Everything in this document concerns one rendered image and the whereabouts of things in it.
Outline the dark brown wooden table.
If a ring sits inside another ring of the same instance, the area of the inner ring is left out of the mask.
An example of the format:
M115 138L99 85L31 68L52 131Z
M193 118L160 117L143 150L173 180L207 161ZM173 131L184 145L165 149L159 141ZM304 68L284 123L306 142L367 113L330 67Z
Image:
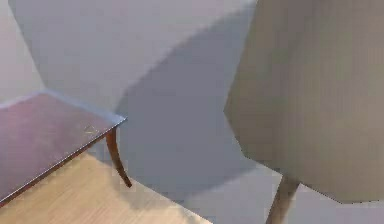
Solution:
M0 103L0 208L101 140L131 187L117 146L125 121L49 89Z

